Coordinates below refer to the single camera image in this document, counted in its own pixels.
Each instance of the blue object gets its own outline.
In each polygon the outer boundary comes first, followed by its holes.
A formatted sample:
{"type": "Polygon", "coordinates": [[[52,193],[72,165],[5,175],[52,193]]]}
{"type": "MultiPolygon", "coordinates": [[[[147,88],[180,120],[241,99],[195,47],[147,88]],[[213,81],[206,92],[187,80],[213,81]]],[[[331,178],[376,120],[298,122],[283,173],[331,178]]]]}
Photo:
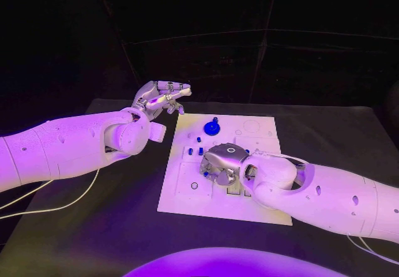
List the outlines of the blue object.
{"type": "Polygon", "coordinates": [[[209,136],[215,136],[221,132],[221,125],[218,124],[218,117],[213,117],[212,122],[208,122],[203,131],[209,136]]]}

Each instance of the white board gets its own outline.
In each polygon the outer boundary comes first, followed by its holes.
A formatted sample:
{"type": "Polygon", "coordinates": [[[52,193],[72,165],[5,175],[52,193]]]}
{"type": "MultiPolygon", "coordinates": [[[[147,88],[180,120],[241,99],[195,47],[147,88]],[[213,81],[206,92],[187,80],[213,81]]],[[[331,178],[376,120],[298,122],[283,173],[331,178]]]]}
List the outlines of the white board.
{"type": "Polygon", "coordinates": [[[281,153],[274,118],[213,114],[179,115],[159,212],[293,225],[288,214],[265,209],[255,203],[239,181],[228,187],[219,186],[200,174],[200,148],[206,152],[221,143],[235,143],[251,153],[255,149],[281,153]],[[203,126],[213,117],[218,117],[221,132],[209,136],[203,126]]]}

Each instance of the robotic arm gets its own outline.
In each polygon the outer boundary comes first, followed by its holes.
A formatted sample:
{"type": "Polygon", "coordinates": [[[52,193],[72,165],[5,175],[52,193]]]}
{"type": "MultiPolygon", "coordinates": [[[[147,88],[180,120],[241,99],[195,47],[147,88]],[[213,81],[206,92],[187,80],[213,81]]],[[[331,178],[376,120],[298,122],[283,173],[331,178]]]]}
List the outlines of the robotic arm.
{"type": "Polygon", "coordinates": [[[363,176],[231,143],[209,149],[199,171],[219,185],[239,180],[261,206],[319,228],[399,243],[399,189],[363,176]]]}
{"type": "Polygon", "coordinates": [[[183,114],[176,99],[190,94],[187,84],[150,81],[121,111],[61,118],[0,137],[0,192],[79,176],[138,154],[149,140],[163,142],[166,126],[151,120],[164,108],[183,114]]]}

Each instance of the dark tabletop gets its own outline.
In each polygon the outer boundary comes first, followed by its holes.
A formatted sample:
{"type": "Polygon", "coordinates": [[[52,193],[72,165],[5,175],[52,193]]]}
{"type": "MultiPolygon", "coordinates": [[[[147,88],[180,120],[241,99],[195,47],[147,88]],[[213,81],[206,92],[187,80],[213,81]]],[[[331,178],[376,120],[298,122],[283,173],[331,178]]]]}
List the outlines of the dark tabletop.
{"type": "MultiPolygon", "coordinates": [[[[115,111],[131,100],[95,99],[88,113],[115,111]]],[[[186,103],[187,113],[275,117],[283,153],[399,184],[399,153],[367,107],[186,103]]],[[[352,245],[344,235],[294,221],[281,226],[157,212],[177,114],[163,143],[149,142],[128,159],[100,170],[85,197],[66,209],[25,215],[0,256],[0,276],[121,276],[177,251],[226,246],[264,250],[316,263],[349,276],[399,276],[399,266],[352,245]]],[[[53,181],[29,210],[59,207],[85,191],[94,173],[53,181]]],[[[399,245],[369,239],[399,259],[399,245]]]]}

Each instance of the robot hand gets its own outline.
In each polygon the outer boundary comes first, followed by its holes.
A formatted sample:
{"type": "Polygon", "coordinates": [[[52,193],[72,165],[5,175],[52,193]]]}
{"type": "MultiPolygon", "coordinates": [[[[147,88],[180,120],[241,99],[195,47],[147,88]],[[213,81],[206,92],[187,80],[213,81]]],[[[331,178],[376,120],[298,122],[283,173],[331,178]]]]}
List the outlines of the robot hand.
{"type": "Polygon", "coordinates": [[[166,127],[151,122],[164,107],[183,107],[187,84],[149,82],[133,107],[110,113],[48,121],[0,137],[0,191],[30,182],[79,176],[141,152],[147,141],[163,141],[166,127]]]}
{"type": "Polygon", "coordinates": [[[203,154],[199,171],[218,185],[239,181],[262,207],[319,228],[399,243],[399,189],[363,176],[231,143],[203,154]]]}

